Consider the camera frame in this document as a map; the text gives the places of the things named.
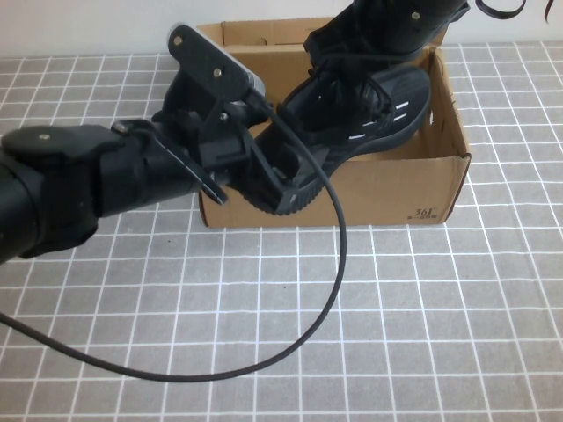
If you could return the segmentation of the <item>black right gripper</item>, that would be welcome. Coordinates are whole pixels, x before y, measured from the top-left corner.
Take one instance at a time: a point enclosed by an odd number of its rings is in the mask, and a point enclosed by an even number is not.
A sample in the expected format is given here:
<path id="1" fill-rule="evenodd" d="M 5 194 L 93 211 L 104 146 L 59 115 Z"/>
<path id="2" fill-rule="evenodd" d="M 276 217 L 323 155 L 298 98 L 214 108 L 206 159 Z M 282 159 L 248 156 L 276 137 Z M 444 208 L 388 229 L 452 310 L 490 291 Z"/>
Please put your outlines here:
<path id="1" fill-rule="evenodd" d="M 392 64 L 384 39 L 394 27 L 389 19 L 330 21 L 305 41 L 311 61 L 309 75 L 319 76 L 324 71 L 361 75 L 387 70 Z"/>

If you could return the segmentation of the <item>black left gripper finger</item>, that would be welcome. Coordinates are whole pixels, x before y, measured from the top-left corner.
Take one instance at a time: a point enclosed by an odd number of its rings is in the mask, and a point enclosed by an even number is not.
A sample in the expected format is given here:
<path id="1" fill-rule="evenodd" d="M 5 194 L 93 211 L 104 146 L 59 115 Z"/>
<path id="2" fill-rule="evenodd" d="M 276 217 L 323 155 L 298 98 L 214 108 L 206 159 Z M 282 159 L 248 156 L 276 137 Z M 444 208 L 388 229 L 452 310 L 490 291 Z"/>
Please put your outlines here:
<path id="1" fill-rule="evenodd" d="M 312 183 L 320 180 L 310 161 L 293 147 L 281 148 L 281 180 L 284 183 Z"/>

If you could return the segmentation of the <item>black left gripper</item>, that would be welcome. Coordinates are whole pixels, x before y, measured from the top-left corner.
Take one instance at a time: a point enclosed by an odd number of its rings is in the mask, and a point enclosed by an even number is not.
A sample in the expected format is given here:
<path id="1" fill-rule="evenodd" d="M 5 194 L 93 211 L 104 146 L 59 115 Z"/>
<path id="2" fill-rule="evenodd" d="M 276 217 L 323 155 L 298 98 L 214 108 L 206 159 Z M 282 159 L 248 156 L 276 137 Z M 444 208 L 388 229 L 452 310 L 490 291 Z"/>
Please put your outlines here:
<path id="1" fill-rule="evenodd" d="M 224 187 L 241 174 L 239 192 L 270 215 L 291 215 L 294 188 L 274 164 L 283 135 L 267 127 L 251 143 L 255 114 L 227 107 L 201 116 L 160 111 L 151 120 L 121 120 L 99 127 L 112 149 L 99 158 L 99 214 L 125 211 L 202 192 L 222 205 Z"/>

